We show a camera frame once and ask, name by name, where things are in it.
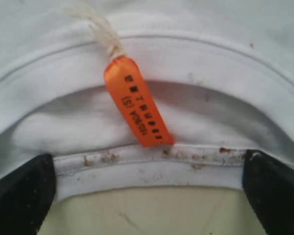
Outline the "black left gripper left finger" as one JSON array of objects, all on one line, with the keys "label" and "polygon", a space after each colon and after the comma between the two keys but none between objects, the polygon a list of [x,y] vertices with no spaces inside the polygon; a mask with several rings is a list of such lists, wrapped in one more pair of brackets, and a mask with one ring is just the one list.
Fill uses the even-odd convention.
[{"label": "black left gripper left finger", "polygon": [[0,235],[36,235],[53,203],[51,154],[34,157],[0,179]]}]

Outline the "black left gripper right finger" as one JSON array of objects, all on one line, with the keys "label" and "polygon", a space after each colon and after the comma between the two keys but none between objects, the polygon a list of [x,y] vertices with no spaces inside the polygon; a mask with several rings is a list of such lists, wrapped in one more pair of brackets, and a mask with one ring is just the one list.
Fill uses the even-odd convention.
[{"label": "black left gripper right finger", "polygon": [[268,235],[294,235],[294,170],[270,155],[248,149],[242,185]]}]

